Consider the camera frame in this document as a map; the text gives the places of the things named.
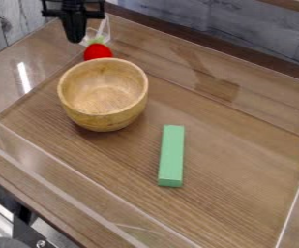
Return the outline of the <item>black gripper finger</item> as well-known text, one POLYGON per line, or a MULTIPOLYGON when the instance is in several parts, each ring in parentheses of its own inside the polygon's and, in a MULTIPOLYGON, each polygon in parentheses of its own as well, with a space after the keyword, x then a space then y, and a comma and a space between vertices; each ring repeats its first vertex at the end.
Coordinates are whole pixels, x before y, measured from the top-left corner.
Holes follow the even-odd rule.
POLYGON ((69 14, 63 14, 61 23, 67 39, 73 43, 72 19, 69 14))
POLYGON ((85 27, 87 27, 87 17, 84 14, 77 13, 75 16, 75 30, 76 30, 76 42, 83 40, 85 35, 85 27))

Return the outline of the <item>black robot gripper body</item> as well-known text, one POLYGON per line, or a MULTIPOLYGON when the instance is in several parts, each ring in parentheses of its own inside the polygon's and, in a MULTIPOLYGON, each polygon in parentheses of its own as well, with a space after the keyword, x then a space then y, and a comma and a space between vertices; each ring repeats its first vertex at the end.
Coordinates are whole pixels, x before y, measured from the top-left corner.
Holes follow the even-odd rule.
POLYGON ((44 17, 81 14, 85 18, 105 18, 105 0, 39 0, 44 17))

